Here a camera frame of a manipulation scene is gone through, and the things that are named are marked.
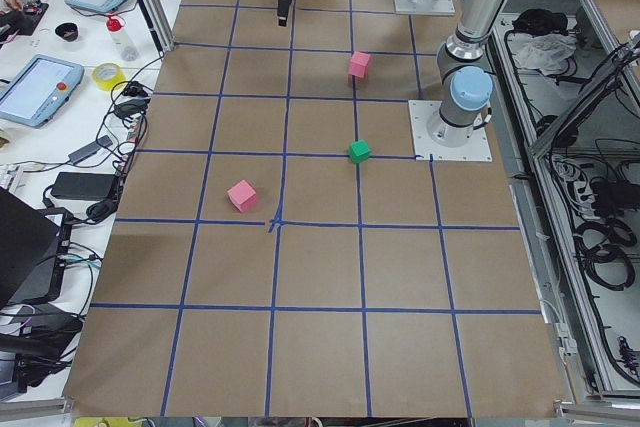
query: tape roll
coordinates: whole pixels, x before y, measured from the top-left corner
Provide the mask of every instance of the tape roll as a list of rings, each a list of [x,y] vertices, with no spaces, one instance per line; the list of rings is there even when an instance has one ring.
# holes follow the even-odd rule
[[[120,66],[114,63],[100,64],[93,69],[91,78],[98,84],[98,88],[109,92],[118,84],[121,84],[119,87],[124,87],[127,80]]]

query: white mounting plate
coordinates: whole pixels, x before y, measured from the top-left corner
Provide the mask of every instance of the white mounting plate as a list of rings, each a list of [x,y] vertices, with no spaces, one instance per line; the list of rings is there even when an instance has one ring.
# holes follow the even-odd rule
[[[393,0],[396,14],[453,16],[456,9],[453,0]]]
[[[438,100],[410,100],[411,133],[413,151],[417,160],[453,160],[459,162],[491,162],[491,149],[484,129],[474,130],[469,141],[461,147],[445,147],[431,138],[427,132],[427,121],[440,108]],[[478,114],[475,124],[482,122]]]

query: white bottle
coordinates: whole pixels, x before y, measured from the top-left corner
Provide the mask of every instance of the white bottle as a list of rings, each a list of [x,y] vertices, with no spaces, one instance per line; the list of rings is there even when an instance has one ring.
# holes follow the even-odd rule
[[[122,60],[130,62],[132,60],[136,60],[139,57],[138,49],[133,45],[131,38],[124,30],[124,24],[122,24],[118,19],[116,19],[113,15],[108,15],[109,20],[107,20],[107,30],[109,34],[111,34],[111,38],[113,39],[113,43],[116,44],[118,52],[120,52],[120,56]]]

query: pink cube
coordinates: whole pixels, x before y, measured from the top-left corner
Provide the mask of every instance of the pink cube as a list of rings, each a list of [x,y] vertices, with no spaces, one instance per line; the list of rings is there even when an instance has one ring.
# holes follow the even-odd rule
[[[258,194],[246,180],[241,180],[236,185],[227,190],[229,199],[233,205],[242,212],[248,212],[258,205]]]
[[[357,50],[351,56],[349,62],[349,75],[354,75],[360,79],[367,75],[367,67],[369,67],[369,61],[371,60],[371,54],[365,54],[364,52],[358,52]]]

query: blue circular cap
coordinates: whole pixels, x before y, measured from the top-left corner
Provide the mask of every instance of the blue circular cap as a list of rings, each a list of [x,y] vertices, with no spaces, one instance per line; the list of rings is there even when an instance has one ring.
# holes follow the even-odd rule
[[[474,112],[489,102],[493,81],[480,67],[467,66],[454,74],[450,90],[451,97],[461,109]]]

